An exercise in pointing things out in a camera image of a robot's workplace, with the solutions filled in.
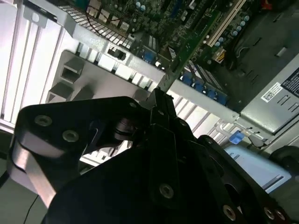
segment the circuit board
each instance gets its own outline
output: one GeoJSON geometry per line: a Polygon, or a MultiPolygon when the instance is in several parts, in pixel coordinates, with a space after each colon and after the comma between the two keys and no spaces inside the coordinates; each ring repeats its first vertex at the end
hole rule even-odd
{"type": "Polygon", "coordinates": [[[184,68],[213,70],[223,63],[252,19],[254,1],[91,0],[82,10],[130,38],[127,48],[134,55],[179,77],[184,68]]]}

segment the white label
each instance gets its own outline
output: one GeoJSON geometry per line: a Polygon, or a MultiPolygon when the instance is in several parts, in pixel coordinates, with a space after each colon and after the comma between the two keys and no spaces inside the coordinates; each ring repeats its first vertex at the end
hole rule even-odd
{"type": "Polygon", "coordinates": [[[261,99],[268,103],[270,100],[272,100],[280,91],[282,90],[282,87],[280,86],[280,83],[275,83],[262,97],[261,99]]]}

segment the metal screw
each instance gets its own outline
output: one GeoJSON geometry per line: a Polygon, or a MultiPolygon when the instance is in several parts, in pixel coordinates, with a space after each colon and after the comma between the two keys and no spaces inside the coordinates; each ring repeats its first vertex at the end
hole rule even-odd
{"type": "Polygon", "coordinates": [[[134,104],[134,103],[130,103],[130,106],[133,107],[133,108],[137,107],[136,104],[134,104]]]}
{"type": "Polygon", "coordinates": [[[274,215],[273,215],[273,213],[270,211],[270,209],[268,209],[267,207],[264,207],[264,212],[266,213],[266,215],[268,216],[268,218],[269,219],[272,219],[272,220],[274,220],[274,215]]]}
{"type": "Polygon", "coordinates": [[[172,199],[173,195],[174,195],[174,191],[172,189],[172,187],[166,183],[162,183],[160,185],[160,193],[161,195],[163,195],[163,197],[167,198],[167,199],[172,199]]]}
{"type": "Polygon", "coordinates": [[[235,212],[230,206],[225,204],[223,206],[223,212],[230,220],[235,221],[235,212]]]}
{"type": "Polygon", "coordinates": [[[187,126],[186,122],[184,120],[179,121],[182,125],[187,126]]]}
{"type": "Polygon", "coordinates": [[[47,127],[52,124],[52,119],[46,115],[38,115],[34,122],[40,126],[47,127]]]}
{"type": "Polygon", "coordinates": [[[276,213],[278,214],[278,216],[279,216],[282,220],[285,221],[285,216],[284,216],[280,211],[278,211],[278,210],[275,210],[275,211],[276,211],[276,213]]]}
{"type": "Polygon", "coordinates": [[[72,130],[67,130],[67,131],[63,132],[62,137],[67,142],[76,142],[79,139],[78,133],[75,131],[72,131],[72,130]]]}

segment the label sticker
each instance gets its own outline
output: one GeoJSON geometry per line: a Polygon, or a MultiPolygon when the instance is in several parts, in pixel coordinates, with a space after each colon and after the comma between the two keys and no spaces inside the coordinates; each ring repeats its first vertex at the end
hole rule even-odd
{"type": "Polygon", "coordinates": [[[295,70],[281,86],[296,97],[299,97],[299,68],[295,70]]]}
{"type": "Polygon", "coordinates": [[[268,103],[270,100],[272,100],[280,91],[282,90],[282,87],[280,86],[280,83],[275,83],[262,97],[261,99],[268,103]]]}

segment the pci slot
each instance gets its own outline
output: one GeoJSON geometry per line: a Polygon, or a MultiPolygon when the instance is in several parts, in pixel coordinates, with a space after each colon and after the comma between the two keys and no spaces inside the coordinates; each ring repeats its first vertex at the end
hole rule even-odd
{"type": "Polygon", "coordinates": [[[229,14],[227,15],[227,17],[225,18],[225,20],[222,23],[219,24],[216,31],[214,32],[214,34],[210,38],[209,42],[207,43],[208,46],[210,46],[210,47],[214,46],[214,44],[217,42],[217,40],[222,35],[224,30],[231,23],[231,21],[233,20],[235,15],[240,11],[240,9],[242,8],[242,6],[244,5],[245,2],[246,2],[246,0],[236,0],[235,1],[235,4],[232,6],[232,9],[229,12],[229,14]]]}

